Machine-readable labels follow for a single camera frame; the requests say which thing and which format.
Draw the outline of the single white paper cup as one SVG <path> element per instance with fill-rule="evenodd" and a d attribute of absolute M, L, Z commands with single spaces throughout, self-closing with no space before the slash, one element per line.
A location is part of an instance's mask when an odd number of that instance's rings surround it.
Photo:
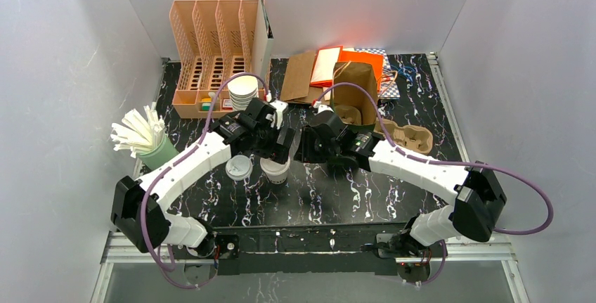
<path fill-rule="evenodd" d="M 277 163 L 270 159 L 261 158 L 260 167 L 267 179 L 274 184 L 284 183 L 290 168 L 290 158 L 284 163 Z"/>

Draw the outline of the single pulp cup carrier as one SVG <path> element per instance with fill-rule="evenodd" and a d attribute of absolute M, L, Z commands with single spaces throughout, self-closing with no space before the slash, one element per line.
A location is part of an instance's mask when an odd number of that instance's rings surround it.
<path fill-rule="evenodd" d="M 352 124 L 356 126 L 362 125 L 361 111 L 350 105 L 336 105 L 335 113 L 345 124 Z"/>

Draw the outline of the green paper bag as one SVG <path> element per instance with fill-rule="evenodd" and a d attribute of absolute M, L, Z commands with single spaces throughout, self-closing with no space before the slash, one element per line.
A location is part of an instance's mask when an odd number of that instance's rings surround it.
<path fill-rule="evenodd" d="M 377 81 L 371 64 L 354 61 L 337 62 L 332 69 L 332 73 L 334 74 L 334 84 L 342 82 L 355 84 L 365 90 L 375 102 L 375 105 L 377 105 Z M 375 128 L 375 123 L 377 122 L 375 108 L 369 98 L 360 89 L 353 86 L 339 86 L 331 92 L 326 93 L 325 96 L 330 97 L 330 105 L 337 114 L 339 114 L 336 111 L 338 106 L 353 107 L 360 112 L 360 124 L 357 124 L 355 117 L 351 117 L 355 122 L 353 125 L 354 129 L 373 130 Z"/>

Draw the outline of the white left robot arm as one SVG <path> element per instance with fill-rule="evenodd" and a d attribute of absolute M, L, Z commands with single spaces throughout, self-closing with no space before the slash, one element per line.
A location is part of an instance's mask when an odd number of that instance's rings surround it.
<path fill-rule="evenodd" d="M 197 180 L 241 153 L 286 163 L 295 133 L 282 127 L 287 109 L 286 102 L 254 98 L 245 110 L 216 119 L 205 136 L 155 171 L 123 177 L 115 185 L 111 222 L 142 253 L 162 244 L 197 248 L 212 239 L 206 221 L 167 210 Z"/>

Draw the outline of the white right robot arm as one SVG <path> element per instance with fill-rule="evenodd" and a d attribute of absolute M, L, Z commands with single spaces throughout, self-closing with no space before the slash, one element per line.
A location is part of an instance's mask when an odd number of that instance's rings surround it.
<path fill-rule="evenodd" d="M 350 128 L 324 105 L 302 128 L 294 160 L 385 174 L 445 201 L 444 207 L 419 214 L 406 224 L 395 240 L 402 248 L 421 249 L 457 236 L 485 243 L 507 202 L 494 172 L 484 165 L 452 165 L 392 146 L 381 134 Z"/>

